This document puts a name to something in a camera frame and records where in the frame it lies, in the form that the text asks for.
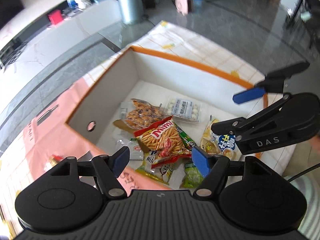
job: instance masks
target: red object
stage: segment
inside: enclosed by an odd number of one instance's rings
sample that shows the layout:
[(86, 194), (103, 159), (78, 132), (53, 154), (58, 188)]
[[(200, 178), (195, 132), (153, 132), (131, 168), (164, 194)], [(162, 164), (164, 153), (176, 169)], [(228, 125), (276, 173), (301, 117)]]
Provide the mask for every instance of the red object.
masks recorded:
[(48, 14), (48, 18), (51, 21), (52, 25), (57, 25), (59, 22), (63, 21), (60, 10), (55, 10), (52, 13)]

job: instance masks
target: blue gripper pad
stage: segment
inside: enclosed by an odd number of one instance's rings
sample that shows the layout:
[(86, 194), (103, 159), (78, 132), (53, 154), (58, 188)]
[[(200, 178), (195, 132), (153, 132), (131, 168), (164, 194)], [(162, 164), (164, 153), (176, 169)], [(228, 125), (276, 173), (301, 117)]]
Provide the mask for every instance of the blue gripper pad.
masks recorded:
[(207, 176), (211, 170), (210, 163), (208, 157), (210, 157), (209, 154), (207, 154), (203, 150), (199, 150), (200, 148), (193, 147), (192, 148), (192, 161), (200, 171), (202, 176)]
[(235, 94), (232, 100), (239, 105), (251, 100), (255, 100), (257, 98), (261, 98), (265, 93), (266, 91), (263, 88), (255, 87), (255, 88), (251, 88), (249, 90), (240, 92), (238, 94)]
[(128, 147), (122, 147), (113, 156), (110, 156), (110, 158), (113, 158), (113, 167), (111, 168), (111, 171), (115, 177), (118, 178), (129, 163), (130, 149)]

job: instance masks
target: pink toy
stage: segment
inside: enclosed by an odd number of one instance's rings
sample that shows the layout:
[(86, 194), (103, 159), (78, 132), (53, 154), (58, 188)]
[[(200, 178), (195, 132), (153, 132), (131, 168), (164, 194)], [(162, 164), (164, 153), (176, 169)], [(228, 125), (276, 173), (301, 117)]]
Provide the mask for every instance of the pink toy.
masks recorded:
[(177, 11), (182, 13), (182, 15), (187, 15), (193, 10), (192, 0), (176, 0)]

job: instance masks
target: green snack bag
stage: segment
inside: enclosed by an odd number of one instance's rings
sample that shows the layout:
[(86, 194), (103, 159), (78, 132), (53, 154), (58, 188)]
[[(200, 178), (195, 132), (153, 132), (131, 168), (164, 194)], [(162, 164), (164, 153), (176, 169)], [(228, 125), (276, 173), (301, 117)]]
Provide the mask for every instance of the green snack bag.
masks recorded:
[(192, 151), (192, 148), (197, 145), (195, 141), (192, 140), (190, 136), (187, 135), (176, 123), (174, 123), (174, 125), (176, 126), (177, 131), (180, 135), (180, 138), (182, 139), (182, 142), (186, 147), (186, 149), (188, 149), (189, 151)]
[(196, 188), (203, 181), (203, 177), (200, 171), (192, 162), (192, 160), (188, 160), (186, 163), (184, 163), (184, 171), (186, 173), (186, 176), (183, 179), (180, 187)]

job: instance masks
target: screw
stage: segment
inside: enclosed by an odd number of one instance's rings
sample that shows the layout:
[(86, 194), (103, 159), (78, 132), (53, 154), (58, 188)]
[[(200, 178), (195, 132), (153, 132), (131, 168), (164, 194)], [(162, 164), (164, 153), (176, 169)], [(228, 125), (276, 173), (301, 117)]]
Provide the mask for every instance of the screw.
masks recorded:
[(113, 188), (109, 190), (108, 194), (112, 197), (119, 197), (124, 194), (124, 191), (123, 189), (120, 189), (120, 188)]
[(198, 189), (196, 191), (196, 194), (199, 196), (199, 197), (208, 197), (212, 194), (211, 190), (207, 189), (207, 188), (201, 188), (201, 189)]

